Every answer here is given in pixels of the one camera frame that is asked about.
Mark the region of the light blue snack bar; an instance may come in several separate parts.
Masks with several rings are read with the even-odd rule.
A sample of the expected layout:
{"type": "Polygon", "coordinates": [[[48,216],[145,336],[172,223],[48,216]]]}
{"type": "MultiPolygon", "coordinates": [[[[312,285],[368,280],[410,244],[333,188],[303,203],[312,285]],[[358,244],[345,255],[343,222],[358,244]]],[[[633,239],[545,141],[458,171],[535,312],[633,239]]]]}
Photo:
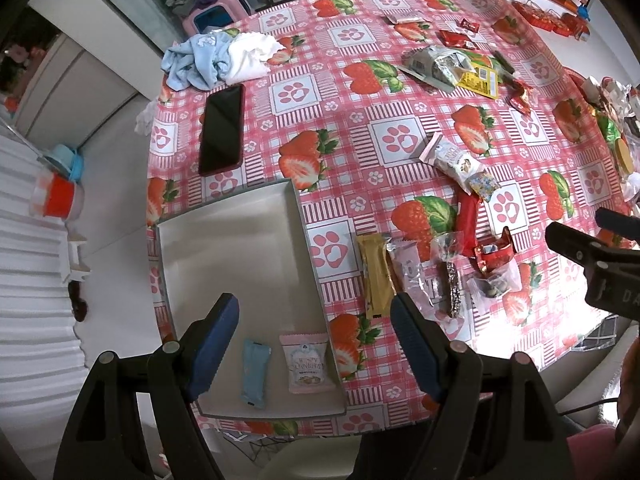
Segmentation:
{"type": "Polygon", "coordinates": [[[242,353],[242,400],[253,408],[266,405],[266,377],[272,349],[268,344],[245,339],[242,353]]]}

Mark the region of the pink purple snack bar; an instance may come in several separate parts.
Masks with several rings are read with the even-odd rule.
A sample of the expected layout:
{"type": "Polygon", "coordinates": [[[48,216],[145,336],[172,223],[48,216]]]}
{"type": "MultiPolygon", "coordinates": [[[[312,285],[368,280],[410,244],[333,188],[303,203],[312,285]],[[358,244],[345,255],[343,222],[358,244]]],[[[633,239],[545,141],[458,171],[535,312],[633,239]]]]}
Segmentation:
{"type": "Polygon", "coordinates": [[[395,278],[400,289],[414,302],[423,315],[435,312],[422,271],[418,243],[415,240],[391,238],[386,244],[395,278]]]}

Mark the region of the gold snack bar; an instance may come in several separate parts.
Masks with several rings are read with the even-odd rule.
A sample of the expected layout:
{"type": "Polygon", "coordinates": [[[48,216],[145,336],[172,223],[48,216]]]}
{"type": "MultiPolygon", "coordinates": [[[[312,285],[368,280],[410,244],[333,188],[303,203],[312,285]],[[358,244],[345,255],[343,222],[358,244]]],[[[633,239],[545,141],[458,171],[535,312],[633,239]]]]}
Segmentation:
{"type": "Polygon", "coordinates": [[[396,295],[396,287],[390,270],[387,233],[370,233],[357,236],[357,244],[362,260],[366,317],[388,318],[390,305],[396,295]]]}

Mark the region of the clear bag of candies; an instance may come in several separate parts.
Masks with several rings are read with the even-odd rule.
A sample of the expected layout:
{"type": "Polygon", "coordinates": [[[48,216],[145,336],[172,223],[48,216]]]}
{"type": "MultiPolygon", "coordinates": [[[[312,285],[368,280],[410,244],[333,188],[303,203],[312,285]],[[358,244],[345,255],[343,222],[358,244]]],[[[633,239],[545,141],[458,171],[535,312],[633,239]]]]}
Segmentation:
{"type": "Polygon", "coordinates": [[[515,260],[511,260],[490,272],[486,278],[481,275],[472,275],[466,280],[466,287],[474,308],[480,314],[486,314],[508,292],[519,292],[522,289],[518,264],[515,260]]]}

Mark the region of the clear chocolate bar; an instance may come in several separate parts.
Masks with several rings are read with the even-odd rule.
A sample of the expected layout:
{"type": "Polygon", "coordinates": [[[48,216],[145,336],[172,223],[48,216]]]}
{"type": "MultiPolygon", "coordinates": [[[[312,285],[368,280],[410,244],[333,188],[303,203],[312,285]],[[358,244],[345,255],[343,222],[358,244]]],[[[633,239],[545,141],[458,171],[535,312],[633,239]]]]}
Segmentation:
{"type": "Polygon", "coordinates": [[[461,314],[462,287],[457,260],[462,255],[463,234],[459,231],[438,234],[432,240],[431,252],[438,266],[440,281],[447,298],[446,312],[450,318],[461,314]]]}

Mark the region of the pink crispy cranberry snack packet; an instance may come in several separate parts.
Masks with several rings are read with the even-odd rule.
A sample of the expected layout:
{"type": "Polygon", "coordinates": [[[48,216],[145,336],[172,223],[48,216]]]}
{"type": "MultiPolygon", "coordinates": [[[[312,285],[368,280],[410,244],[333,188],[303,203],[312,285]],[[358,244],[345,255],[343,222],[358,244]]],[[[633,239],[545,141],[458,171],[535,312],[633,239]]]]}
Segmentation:
{"type": "Polygon", "coordinates": [[[328,334],[284,334],[279,340],[288,369],[288,390],[315,394],[335,388],[326,358],[328,334]]]}

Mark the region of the red gold candy wrapper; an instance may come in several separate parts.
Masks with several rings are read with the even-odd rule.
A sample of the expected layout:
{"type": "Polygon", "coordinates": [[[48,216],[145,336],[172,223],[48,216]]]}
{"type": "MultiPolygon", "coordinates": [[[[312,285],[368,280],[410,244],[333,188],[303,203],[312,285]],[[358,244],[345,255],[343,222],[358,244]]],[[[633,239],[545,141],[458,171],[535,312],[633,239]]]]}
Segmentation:
{"type": "Polygon", "coordinates": [[[488,276],[508,264],[515,256],[516,249],[510,229],[505,226],[502,233],[492,243],[480,244],[473,249],[477,270],[488,276]]]}

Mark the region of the long red snack packet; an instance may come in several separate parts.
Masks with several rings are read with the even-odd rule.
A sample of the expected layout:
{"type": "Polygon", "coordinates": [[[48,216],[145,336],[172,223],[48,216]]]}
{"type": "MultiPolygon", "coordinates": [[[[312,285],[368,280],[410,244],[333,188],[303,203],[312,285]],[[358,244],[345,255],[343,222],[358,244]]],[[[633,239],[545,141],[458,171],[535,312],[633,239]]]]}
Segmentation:
{"type": "Polygon", "coordinates": [[[458,212],[454,220],[454,229],[462,233],[462,255],[474,258],[477,246],[477,218],[480,210],[480,196],[475,193],[465,193],[462,188],[457,190],[458,212]]]}

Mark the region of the floral blue yellow candy packet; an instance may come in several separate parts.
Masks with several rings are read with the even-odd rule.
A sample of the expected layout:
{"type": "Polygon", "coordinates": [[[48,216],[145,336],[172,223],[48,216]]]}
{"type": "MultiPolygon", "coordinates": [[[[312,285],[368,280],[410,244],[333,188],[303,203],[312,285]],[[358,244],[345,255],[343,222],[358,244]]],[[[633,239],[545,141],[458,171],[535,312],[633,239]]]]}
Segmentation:
{"type": "Polygon", "coordinates": [[[489,203],[491,197],[500,188],[500,183],[487,170],[472,174],[466,179],[466,184],[485,203],[489,203]]]}

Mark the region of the round yellow tin lid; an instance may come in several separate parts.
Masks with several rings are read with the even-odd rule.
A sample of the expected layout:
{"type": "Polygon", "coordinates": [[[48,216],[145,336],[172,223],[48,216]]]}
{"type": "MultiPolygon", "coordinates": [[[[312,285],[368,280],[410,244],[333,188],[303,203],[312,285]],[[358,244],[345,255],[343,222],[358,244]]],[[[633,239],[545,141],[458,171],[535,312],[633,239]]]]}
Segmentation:
{"type": "Polygon", "coordinates": [[[631,158],[628,145],[623,138],[618,138],[614,141],[614,154],[620,170],[627,176],[633,174],[634,161],[631,158]]]}

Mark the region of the red white plastic container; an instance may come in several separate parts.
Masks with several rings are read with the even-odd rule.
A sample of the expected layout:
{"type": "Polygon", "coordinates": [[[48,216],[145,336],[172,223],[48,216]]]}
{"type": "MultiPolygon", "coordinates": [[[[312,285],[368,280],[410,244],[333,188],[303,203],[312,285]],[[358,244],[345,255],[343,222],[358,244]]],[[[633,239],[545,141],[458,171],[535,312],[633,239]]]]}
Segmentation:
{"type": "Polygon", "coordinates": [[[80,184],[66,180],[59,174],[43,169],[29,200],[29,214],[40,218],[76,220],[82,211],[85,192],[80,184]]]}

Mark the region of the yellow snack packet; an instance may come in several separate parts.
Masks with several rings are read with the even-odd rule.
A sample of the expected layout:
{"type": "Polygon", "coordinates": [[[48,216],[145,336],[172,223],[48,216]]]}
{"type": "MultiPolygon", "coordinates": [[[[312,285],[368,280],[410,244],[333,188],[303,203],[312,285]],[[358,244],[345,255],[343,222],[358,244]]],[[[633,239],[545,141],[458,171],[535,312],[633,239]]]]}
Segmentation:
{"type": "Polygon", "coordinates": [[[498,99],[499,96],[498,73],[486,66],[473,65],[470,72],[462,74],[458,86],[492,100],[498,99]]]}

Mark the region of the grey white foil snack bag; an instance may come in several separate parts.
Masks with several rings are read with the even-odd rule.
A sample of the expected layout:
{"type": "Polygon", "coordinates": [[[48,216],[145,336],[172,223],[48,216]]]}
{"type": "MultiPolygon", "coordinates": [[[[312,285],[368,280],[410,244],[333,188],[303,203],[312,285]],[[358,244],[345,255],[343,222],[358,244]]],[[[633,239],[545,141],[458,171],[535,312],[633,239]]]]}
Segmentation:
{"type": "Polygon", "coordinates": [[[446,92],[453,92],[466,74],[475,73],[471,61],[464,53],[434,44],[406,53],[398,70],[446,92]]]}

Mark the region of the red chinese snack packet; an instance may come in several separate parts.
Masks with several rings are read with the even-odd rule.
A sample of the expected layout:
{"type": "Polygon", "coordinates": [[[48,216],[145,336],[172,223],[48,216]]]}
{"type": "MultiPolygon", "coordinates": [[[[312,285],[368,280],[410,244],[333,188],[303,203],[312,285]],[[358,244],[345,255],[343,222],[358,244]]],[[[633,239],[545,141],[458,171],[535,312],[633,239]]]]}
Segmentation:
{"type": "Polygon", "coordinates": [[[445,47],[450,49],[477,51],[480,48],[468,35],[462,34],[462,32],[441,29],[437,32],[437,37],[445,47]]]}

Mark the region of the pink plastic stool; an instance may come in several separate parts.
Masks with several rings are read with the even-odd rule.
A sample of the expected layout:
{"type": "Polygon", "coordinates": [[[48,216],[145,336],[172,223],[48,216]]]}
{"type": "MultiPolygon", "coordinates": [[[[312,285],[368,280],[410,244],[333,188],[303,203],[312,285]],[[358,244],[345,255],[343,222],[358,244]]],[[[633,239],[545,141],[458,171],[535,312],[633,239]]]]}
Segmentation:
{"type": "Polygon", "coordinates": [[[194,0],[186,7],[182,28],[188,36],[223,29],[252,14],[246,0],[194,0]]]}

